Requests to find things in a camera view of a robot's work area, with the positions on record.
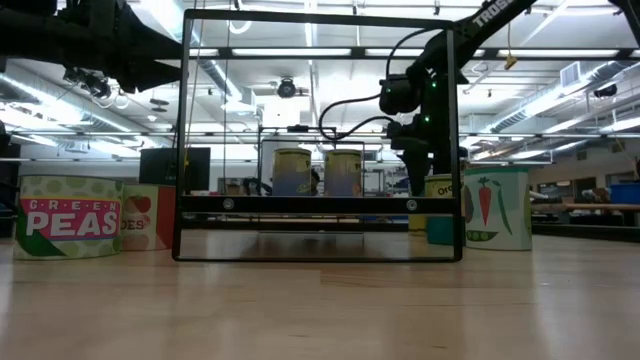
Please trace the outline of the white can vegetable drawings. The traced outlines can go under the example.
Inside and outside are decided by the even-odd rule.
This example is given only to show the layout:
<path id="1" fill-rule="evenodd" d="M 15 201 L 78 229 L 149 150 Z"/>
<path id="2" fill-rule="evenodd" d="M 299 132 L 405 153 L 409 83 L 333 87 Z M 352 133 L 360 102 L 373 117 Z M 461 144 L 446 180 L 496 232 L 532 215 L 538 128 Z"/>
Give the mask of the white can vegetable drawings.
<path id="1" fill-rule="evenodd" d="M 529 172 L 525 167 L 477 167 L 464 172 L 466 246 L 474 249 L 532 249 Z"/>

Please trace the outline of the black aluminium rig frame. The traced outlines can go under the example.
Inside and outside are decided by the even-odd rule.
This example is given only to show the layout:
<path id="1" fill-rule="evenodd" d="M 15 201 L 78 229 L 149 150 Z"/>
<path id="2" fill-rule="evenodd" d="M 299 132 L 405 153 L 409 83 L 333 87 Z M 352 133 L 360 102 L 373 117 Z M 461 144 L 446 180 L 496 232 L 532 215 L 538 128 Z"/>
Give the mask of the black aluminium rig frame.
<path id="1" fill-rule="evenodd" d="M 384 47 L 320 47 L 320 48 L 202 48 L 190 49 L 190 59 L 384 59 L 391 54 L 391 48 Z M 633 48 L 514 48 L 496 47 L 476 50 L 473 59 L 501 60 L 508 55 L 531 61 L 551 60 L 640 60 L 640 49 Z"/>

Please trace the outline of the blue storage bin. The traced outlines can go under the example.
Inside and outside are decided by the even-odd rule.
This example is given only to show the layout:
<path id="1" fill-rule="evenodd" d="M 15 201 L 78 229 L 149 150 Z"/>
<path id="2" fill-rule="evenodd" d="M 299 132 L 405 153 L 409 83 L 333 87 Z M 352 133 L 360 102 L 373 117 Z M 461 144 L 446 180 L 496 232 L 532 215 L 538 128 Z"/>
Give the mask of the blue storage bin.
<path id="1" fill-rule="evenodd" d="M 612 204 L 640 205 L 640 182 L 611 185 L 610 199 Z"/>

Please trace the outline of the green peas tin can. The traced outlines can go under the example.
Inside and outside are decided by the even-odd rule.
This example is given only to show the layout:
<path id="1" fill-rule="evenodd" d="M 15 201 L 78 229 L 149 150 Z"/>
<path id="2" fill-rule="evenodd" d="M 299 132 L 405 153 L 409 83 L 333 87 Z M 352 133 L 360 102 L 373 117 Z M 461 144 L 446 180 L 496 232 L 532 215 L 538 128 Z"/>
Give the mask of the green peas tin can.
<path id="1" fill-rule="evenodd" d="M 24 175 L 19 181 L 13 257 L 69 260 L 117 255 L 124 183 L 63 175 Z"/>

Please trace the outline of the black background monitor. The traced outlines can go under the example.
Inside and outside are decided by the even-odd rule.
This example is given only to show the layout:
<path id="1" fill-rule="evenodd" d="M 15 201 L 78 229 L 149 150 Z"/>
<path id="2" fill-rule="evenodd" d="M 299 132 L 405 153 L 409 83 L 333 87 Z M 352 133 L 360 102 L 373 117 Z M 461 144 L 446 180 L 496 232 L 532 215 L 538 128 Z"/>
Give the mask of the black background monitor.
<path id="1" fill-rule="evenodd" d="M 210 178 L 210 148 L 187 148 L 184 160 L 184 189 L 208 190 Z M 140 152 L 139 176 L 141 184 L 176 185 L 178 153 L 173 148 L 149 148 Z"/>

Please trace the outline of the white ceiling vent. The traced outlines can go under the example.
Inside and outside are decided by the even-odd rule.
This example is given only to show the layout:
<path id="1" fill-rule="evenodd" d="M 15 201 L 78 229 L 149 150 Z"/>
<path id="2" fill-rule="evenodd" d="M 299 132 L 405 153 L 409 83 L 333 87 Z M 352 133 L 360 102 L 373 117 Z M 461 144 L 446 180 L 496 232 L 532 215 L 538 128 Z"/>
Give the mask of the white ceiling vent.
<path id="1" fill-rule="evenodd" d="M 581 65 L 573 62 L 560 70 L 560 83 L 563 88 L 569 88 L 578 84 L 581 79 Z"/>

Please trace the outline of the tall tin can yellow label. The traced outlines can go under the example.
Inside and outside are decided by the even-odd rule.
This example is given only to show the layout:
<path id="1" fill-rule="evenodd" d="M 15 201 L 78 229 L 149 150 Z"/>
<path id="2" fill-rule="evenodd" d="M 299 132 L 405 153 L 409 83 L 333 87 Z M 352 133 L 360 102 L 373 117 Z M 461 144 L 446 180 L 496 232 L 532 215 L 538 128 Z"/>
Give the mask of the tall tin can yellow label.
<path id="1" fill-rule="evenodd" d="M 311 152 L 281 148 L 273 152 L 272 195 L 308 196 L 311 182 Z"/>
<path id="2" fill-rule="evenodd" d="M 356 150 L 331 150 L 325 156 L 324 195 L 362 195 L 362 154 Z"/>

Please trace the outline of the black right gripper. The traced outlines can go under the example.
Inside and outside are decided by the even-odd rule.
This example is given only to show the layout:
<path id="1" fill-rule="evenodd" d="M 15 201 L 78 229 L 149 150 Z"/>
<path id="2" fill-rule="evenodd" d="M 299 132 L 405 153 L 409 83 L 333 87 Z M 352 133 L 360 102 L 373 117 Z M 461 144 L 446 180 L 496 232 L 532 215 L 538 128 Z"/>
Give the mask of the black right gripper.
<path id="1" fill-rule="evenodd" d="M 447 121 L 426 115 L 415 115 L 409 124 L 392 122 L 387 128 L 387 137 L 393 150 L 401 150 L 409 178 L 411 196 L 423 196 L 425 177 L 434 173 L 448 172 L 448 125 Z"/>

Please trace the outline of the short can yellow teal label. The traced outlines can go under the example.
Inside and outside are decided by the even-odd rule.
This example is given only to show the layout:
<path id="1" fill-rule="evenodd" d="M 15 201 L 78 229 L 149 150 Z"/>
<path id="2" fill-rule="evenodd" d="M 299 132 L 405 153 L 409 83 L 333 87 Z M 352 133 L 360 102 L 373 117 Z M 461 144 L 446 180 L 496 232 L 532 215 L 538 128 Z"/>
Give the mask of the short can yellow teal label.
<path id="1" fill-rule="evenodd" d="M 423 197 L 451 198 L 453 195 L 450 174 L 425 177 Z M 454 226 L 451 216 L 410 215 L 409 244 L 413 250 L 451 250 L 454 245 Z"/>

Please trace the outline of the wooden background table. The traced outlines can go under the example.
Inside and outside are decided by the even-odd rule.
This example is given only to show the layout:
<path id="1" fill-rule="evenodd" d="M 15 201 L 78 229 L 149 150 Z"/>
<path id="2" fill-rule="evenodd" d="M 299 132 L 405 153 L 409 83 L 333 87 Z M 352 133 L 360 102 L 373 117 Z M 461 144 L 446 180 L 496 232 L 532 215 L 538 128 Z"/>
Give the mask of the wooden background table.
<path id="1" fill-rule="evenodd" d="M 640 205 L 634 204 L 531 204 L 530 209 L 532 212 L 569 212 L 574 210 L 604 210 L 604 211 L 619 211 L 619 212 L 640 212 Z"/>

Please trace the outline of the tomatoes tin can red label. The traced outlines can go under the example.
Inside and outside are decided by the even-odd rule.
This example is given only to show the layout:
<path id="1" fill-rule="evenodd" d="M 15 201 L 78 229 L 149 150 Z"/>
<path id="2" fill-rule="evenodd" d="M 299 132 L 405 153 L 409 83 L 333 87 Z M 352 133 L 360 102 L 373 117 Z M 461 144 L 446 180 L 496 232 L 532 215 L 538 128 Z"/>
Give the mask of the tomatoes tin can red label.
<path id="1" fill-rule="evenodd" d="M 120 236 L 124 251 L 169 250 L 175 223 L 174 186 L 135 184 L 124 188 Z"/>

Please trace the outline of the wooden shelf black metal frame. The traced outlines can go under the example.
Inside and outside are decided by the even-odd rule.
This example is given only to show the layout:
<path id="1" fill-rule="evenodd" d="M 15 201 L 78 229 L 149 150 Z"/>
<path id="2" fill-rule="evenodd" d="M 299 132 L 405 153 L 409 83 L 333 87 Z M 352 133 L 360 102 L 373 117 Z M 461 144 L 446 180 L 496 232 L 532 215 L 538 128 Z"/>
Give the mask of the wooden shelf black metal frame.
<path id="1" fill-rule="evenodd" d="M 379 26 L 403 27 L 411 29 L 413 35 L 420 35 L 433 31 L 438 34 L 450 26 L 453 21 L 403 19 L 390 17 L 347 16 L 312 13 L 277 13 L 264 11 L 232 11 L 188 9 L 184 13 L 179 115 L 176 122 L 176 150 L 178 163 L 184 164 L 186 158 L 186 100 L 192 25 L 196 20 L 251 20 L 259 22 L 280 23 L 311 23 L 320 25 L 351 25 L 351 26 Z M 450 100 L 457 103 L 457 86 Z M 458 104 L 457 111 L 450 116 L 451 134 L 458 138 Z M 451 172 L 454 194 L 451 198 L 427 198 L 411 196 L 402 198 L 375 197 L 237 197 L 237 196 L 191 196 L 183 192 L 184 179 L 182 174 L 176 176 L 176 221 L 174 223 L 174 242 L 172 257 L 176 261 L 182 260 L 181 235 L 183 215 L 185 213 L 213 213 L 213 214 L 249 214 L 249 215 L 442 215 L 451 216 L 454 226 L 454 245 L 451 261 L 457 262 L 463 257 L 462 239 L 462 204 L 459 195 L 461 186 L 458 156 L 451 160 L 455 168 Z"/>

